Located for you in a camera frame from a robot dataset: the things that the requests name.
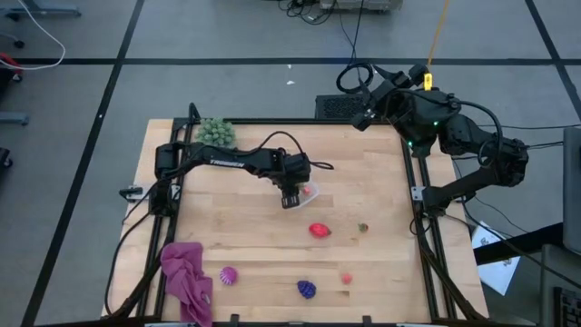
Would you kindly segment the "black keyboard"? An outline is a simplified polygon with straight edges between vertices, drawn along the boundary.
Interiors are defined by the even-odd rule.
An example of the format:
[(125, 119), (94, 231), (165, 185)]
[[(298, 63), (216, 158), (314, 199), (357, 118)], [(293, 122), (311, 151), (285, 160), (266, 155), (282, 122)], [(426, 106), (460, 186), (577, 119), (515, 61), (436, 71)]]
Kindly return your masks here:
[(555, 287), (554, 327), (581, 327), (581, 293)]

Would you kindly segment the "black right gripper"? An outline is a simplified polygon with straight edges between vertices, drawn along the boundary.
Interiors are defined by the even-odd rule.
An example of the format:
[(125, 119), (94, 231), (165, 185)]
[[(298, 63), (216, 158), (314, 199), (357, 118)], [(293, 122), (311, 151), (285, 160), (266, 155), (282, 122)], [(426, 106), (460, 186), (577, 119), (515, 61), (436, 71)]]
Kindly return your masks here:
[(374, 71), (383, 78), (383, 82), (376, 88), (370, 89), (360, 78), (359, 91), (363, 97), (363, 111), (351, 118), (351, 124), (357, 130), (365, 131), (374, 121), (387, 121), (398, 116), (400, 105), (406, 98), (407, 91), (412, 86), (420, 86), (428, 68), (423, 64), (416, 64), (405, 74), (402, 71), (391, 73), (373, 65)]

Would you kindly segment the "red object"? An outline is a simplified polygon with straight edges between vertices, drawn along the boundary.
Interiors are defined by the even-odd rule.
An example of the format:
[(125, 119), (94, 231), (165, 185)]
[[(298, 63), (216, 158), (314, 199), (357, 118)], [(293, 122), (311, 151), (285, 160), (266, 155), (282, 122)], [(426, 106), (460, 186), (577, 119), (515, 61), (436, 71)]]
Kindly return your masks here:
[(10, 55), (0, 52), (0, 64), (12, 72), (12, 79), (15, 82), (22, 82), (24, 70), (22, 66), (17, 63)]

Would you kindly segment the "dark desk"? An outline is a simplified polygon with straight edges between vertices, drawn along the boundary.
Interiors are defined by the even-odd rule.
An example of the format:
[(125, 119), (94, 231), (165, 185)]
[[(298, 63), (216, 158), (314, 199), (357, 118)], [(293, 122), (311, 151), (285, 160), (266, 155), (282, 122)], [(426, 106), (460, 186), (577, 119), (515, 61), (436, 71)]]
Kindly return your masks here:
[(564, 227), (556, 223), (530, 233), (523, 233), (474, 250), (478, 265), (500, 262), (512, 257), (530, 258), (541, 270), (540, 326), (554, 327), (554, 288), (581, 293), (581, 254), (569, 251), (564, 244)]

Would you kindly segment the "grey equipment box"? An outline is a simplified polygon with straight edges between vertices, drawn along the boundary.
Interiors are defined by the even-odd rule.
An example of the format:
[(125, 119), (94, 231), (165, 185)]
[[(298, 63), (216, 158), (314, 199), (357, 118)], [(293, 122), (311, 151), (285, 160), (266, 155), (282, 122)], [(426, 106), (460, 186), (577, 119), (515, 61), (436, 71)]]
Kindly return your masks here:
[(320, 9), (353, 10), (366, 9), (377, 12), (387, 12), (398, 10), (402, 7), (404, 0), (316, 0)]

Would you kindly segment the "green potted plant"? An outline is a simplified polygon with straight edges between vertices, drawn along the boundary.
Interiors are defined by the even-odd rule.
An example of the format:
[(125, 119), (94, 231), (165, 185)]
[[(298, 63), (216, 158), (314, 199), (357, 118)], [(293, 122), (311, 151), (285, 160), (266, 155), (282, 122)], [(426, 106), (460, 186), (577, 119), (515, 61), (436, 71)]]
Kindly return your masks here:
[(201, 120), (195, 140), (203, 144), (233, 148), (236, 134), (233, 125), (222, 118), (207, 118)]

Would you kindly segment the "black aluminium table frame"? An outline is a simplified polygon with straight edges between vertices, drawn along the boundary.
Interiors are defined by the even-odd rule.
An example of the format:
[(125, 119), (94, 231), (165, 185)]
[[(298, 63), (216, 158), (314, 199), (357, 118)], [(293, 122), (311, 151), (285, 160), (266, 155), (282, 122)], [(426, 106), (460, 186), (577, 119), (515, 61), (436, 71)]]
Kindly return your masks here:
[[(127, 238), (117, 258), (108, 310), (117, 311), (159, 252), (168, 232), (178, 242), (203, 247), (203, 270), (217, 278), (230, 265), (233, 285), (213, 284), (212, 313), (226, 322), (428, 322), (458, 318), (436, 273), (422, 258), (412, 225), (409, 178), (442, 185), (455, 179), (451, 160), (434, 149), (425, 161), (406, 161), (397, 133), (388, 125), (355, 130), (346, 120), (236, 118), (241, 147), (266, 142), (290, 152), (303, 148), (330, 170), (314, 169), (320, 195), (300, 209), (281, 207), (280, 191), (243, 171), (200, 167), (184, 180), (175, 218), (153, 218), (139, 204), (124, 223)], [(312, 223), (332, 231), (310, 235)], [(369, 230), (361, 233), (359, 223)], [(349, 273), (351, 284), (341, 280)], [(297, 282), (317, 287), (303, 298)]]

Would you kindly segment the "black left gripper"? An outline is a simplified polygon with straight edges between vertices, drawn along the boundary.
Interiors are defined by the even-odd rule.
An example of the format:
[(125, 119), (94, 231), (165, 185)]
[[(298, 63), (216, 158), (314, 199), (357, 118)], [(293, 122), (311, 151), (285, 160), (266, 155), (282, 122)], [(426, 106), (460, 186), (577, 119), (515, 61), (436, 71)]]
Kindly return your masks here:
[(280, 153), (271, 174), (272, 183), (281, 190), (281, 206), (290, 209), (300, 205), (299, 185), (310, 180), (310, 160), (305, 153)]

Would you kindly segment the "grey furniture foot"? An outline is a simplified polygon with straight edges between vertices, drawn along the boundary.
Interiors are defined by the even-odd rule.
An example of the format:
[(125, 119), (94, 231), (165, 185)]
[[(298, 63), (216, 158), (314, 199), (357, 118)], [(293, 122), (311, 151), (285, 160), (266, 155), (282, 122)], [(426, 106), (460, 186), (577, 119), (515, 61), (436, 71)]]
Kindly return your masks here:
[(76, 5), (57, 5), (45, 3), (44, 0), (16, 0), (13, 6), (0, 5), (0, 16), (5, 16), (18, 21), (27, 13), (33, 15), (73, 15), (81, 16), (82, 13)]
[(0, 112), (0, 124), (29, 124), (29, 116), (18, 112)]

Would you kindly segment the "magenta cloth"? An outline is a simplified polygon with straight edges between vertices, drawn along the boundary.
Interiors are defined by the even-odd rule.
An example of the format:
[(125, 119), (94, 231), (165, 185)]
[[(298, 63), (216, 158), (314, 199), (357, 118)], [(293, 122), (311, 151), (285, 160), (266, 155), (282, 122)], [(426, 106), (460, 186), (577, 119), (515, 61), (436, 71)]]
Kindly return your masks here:
[(180, 320), (212, 327), (212, 278), (202, 269), (200, 243), (169, 243), (162, 249), (165, 292), (180, 302)]

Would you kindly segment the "purple toy blackberry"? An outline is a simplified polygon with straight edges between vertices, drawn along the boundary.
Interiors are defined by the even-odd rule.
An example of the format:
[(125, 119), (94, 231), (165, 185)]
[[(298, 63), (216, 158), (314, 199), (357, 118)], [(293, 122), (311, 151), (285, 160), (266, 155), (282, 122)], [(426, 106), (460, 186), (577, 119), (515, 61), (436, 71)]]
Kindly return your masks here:
[(305, 299), (311, 299), (316, 295), (317, 287), (313, 282), (300, 280), (297, 282), (297, 289), (300, 295)]

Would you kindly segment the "black computer case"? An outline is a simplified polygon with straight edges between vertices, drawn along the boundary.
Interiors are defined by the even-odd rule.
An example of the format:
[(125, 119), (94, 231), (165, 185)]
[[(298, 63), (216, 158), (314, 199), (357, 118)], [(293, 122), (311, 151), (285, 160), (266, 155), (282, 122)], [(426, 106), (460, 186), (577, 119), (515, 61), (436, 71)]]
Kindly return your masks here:
[(358, 94), (318, 95), (315, 99), (316, 119), (347, 119), (363, 110)]

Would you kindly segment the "white paper sheet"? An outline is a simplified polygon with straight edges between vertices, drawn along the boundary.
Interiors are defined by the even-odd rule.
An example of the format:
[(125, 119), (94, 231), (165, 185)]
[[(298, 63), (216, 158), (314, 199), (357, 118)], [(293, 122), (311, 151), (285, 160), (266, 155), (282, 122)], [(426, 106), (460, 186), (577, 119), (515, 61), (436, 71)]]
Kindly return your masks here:
[[(471, 236), (471, 243), (474, 250), (485, 245), (498, 243), (503, 239), (503, 236), (498, 237), (488, 231), (486, 223), (482, 222), (482, 224), (484, 227), (477, 226)], [(500, 262), (479, 265), (478, 275), (480, 281), (504, 296), (515, 274), (519, 260), (520, 257), (517, 256)]]

